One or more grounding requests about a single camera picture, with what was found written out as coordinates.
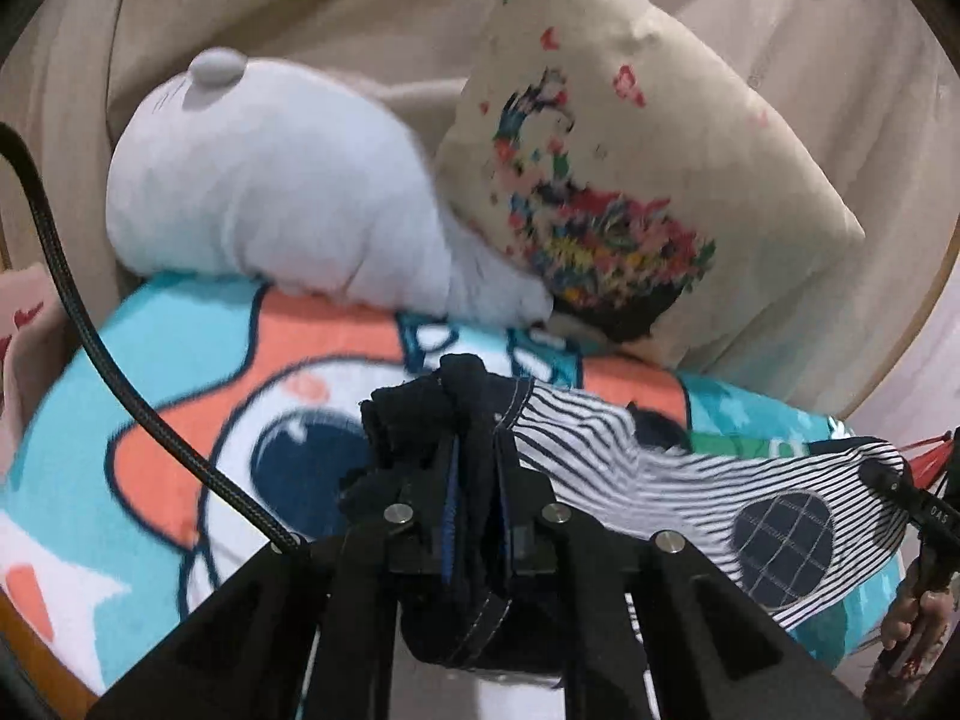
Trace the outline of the right hand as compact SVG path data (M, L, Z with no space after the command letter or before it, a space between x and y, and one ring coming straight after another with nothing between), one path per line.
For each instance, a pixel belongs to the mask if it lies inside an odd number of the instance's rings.
M957 614L952 589L924 590L908 575L880 622L882 650L862 691L872 718L898 718L944 651Z

